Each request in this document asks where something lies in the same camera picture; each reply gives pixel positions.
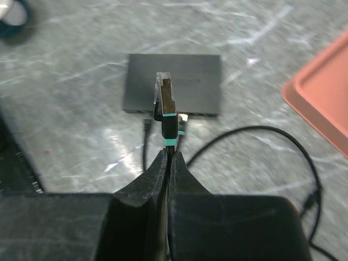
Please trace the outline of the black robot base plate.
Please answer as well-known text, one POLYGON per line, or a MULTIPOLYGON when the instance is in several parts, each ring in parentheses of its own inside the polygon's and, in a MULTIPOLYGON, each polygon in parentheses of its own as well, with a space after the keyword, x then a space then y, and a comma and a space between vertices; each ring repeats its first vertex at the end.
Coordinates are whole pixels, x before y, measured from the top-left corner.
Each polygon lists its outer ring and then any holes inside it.
POLYGON ((13 117, 1 100, 1 193, 44 191, 41 174, 13 117))

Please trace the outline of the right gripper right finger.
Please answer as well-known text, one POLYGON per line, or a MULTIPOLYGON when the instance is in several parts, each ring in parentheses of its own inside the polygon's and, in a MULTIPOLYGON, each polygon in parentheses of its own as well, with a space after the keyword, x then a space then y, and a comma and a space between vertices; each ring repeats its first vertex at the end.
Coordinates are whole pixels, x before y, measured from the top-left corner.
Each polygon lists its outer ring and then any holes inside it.
POLYGON ((311 260, 300 216, 285 197, 210 193, 173 156, 169 185, 172 260, 311 260))

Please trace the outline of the black network switch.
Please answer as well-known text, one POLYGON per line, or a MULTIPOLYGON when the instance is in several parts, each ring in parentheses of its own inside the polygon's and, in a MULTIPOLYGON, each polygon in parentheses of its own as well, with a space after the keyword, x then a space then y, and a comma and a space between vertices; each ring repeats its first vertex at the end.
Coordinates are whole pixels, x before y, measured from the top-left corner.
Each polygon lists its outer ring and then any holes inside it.
POLYGON ((158 72, 172 78, 177 111, 215 117, 221 103, 221 57, 203 54, 130 54, 123 110, 152 111, 158 72))

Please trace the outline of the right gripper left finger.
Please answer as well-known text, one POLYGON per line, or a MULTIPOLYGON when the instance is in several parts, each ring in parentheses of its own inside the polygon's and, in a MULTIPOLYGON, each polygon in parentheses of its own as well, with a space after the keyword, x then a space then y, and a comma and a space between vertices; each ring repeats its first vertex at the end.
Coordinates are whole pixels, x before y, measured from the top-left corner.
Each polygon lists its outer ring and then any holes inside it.
POLYGON ((1 194, 1 260, 143 260, 167 153, 119 191, 1 194))

